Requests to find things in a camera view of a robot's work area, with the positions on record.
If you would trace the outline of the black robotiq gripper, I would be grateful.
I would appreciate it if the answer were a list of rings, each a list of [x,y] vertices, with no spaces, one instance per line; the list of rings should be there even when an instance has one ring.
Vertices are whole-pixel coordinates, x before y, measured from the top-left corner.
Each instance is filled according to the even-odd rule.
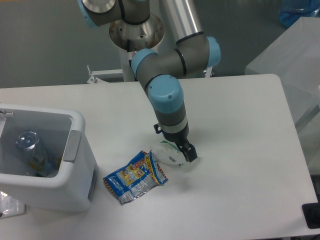
[[[187,162],[191,163],[198,158],[196,148],[187,139],[189,134],[188,123],[181,131],[176,133],[165,132],[163,129],[160,129],[158,124],[155,124],[153,127],[157,134],[162,134],[167,141],[175,143],[177,147],[180,148],[180,151],[184,155]]]

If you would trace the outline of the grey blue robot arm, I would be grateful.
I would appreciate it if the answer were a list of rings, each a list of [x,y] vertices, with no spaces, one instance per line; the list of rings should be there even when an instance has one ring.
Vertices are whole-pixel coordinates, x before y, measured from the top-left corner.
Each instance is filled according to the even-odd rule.
[[[132,75],[155,112],[155,132],[175,143],[187,162],[194,161],[197,152],[187,139],[189,125],[179,78],[221,60],[220,46],[214,37],[204,34],[194,2],[163,2],[176,44],[163,55],[154,48],[163,39],[164,25],[151,13],[148,0],[80,0],[78,6],[89,26],[108,24],[113,43],[127,52]]]

